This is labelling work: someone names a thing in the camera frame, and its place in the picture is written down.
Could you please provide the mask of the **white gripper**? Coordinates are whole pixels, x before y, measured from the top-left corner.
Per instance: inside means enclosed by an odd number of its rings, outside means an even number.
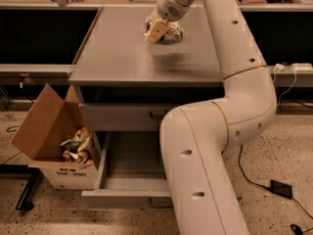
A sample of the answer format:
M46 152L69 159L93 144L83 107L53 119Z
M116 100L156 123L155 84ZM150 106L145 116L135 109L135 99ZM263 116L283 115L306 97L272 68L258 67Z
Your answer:
M186 14L186 8L175 0L157 0L157 13L170 22L180 21ZM154 44L169 30L168 23L157 20L157 16L149 15L145 22L145 39Z

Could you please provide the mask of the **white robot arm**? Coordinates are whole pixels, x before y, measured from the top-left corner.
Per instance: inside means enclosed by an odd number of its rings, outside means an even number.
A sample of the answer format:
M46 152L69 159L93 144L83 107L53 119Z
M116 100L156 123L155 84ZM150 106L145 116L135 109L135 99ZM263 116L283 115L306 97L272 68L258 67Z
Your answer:
M195 0L157 0L145 37L155 43ZM235 0L202 0L225 95L163 118L160 150L181 235L249 235L222 153L262 133L276 113L271 74Z

